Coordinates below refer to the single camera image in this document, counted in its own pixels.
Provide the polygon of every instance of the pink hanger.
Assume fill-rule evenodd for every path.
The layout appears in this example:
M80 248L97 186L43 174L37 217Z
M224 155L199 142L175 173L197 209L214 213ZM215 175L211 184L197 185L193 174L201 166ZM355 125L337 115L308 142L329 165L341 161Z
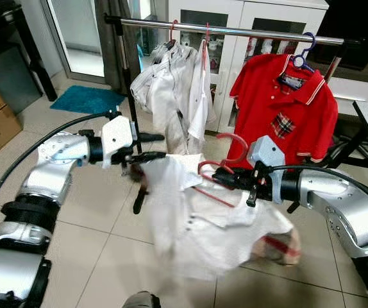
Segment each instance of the pink hanger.
M205 175L201 172L201 169L203 168L204 165L215 165L215 166L220 166L222 168L224 168L227 172L231 173L231 174L234 174L234 171L226 166L227 163L230 163L230 164L234 164L234 163L237 163L237 162L241 162L242 160L245 159L245 157L247 156L247 152L248 152L248 145L247 145L247 142L241 138L240 136L238 135L235 135L234 133L219 133L217 136L216 136L218 139L221 139L221 138L225 138L225 137L229 137L229 138L232 138L232 139L236 139L237 141L239 141L239 143L241 143L241 146L242 146L242 153L241 153L241 156L239 158L236 158L236 159L223 159L221 162L216 162L214 160L206 160L204 162L200 162L198 164L198 174L201 175L203 178L205 178L206 180L208 181L211 181L215 184L218 184L218 185L221 185L229 190L233 190L225 185L222 185L220 183L217 183L211 176L208 176L208 175ZM212 194L206 192L206 191L203 191L202 189L198 188L198 187L192 187L194 188L196 191L198 191L199 193L202 193L202 194L205 194L206 196L214 199L214 200L217 200L225 205L227 205L228 207L235 207L234 205L228 203L227 201L224 201L216 196L213 196Z
M174 25L178 23L177 19L174 19L174 21L171 24L171 28L170 28L170 42L172 42L172 31L174 30Z
M207 31L206 31L206 34L205 34L205 42L204 42L204 45L203 45L203 60L204 60L204 69L206 69L206 53L207 53L207 44L209 43L210 41L210 24L207 23L206 25L207 27Z

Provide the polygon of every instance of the plaid pocket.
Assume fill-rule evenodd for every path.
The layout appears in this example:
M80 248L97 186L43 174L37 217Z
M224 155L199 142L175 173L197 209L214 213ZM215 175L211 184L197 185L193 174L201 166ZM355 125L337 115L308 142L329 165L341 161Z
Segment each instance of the plaid pocket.
M276 115L275 119L271 122L271 126L274 128L275 134L281 139L284 139L285 136L296 127L294 123L281 112Z

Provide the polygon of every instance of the shirt label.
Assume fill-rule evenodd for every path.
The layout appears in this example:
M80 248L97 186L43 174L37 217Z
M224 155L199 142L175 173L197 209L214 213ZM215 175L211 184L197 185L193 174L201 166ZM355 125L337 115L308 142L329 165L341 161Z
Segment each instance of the shirt label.
M296 78L296 77L292 77L289 76L285 73L283 73L280 77L279 77L279 81L281 83L284 83L285 85L288 85L290 87L292 87L293 89L299 89L302 87L302 85L304 84L304 79L301 78Z

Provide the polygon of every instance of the shirt collar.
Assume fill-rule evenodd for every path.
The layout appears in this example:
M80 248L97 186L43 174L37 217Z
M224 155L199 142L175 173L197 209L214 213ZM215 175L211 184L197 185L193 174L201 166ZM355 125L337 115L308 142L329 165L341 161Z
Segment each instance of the shirt collar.
M283 55L283 57L280 57L280 62L277 66L280 67L281 71L280 73L277 72L274 82L277 83L277 77L281 76L285 71L294 70L294 64L290 61L291 57L292 55ZM303 72L305 72L308 79L304 82L302 87L298 90L295 90L287 97L274 101L274 103L287 103L296 100L302 104L309 105L314 100L319 90L325 84L325 79L318 70L316 70L314 73L311 73L310 71Z

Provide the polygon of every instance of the blue mat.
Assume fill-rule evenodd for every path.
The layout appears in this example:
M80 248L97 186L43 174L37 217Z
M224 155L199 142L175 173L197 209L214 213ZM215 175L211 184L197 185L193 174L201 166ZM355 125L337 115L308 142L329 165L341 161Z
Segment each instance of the blue mat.
M84 114L98 114L110 109L115 110L115 107L120 105L124 98L111 90L73 85L50 108Z

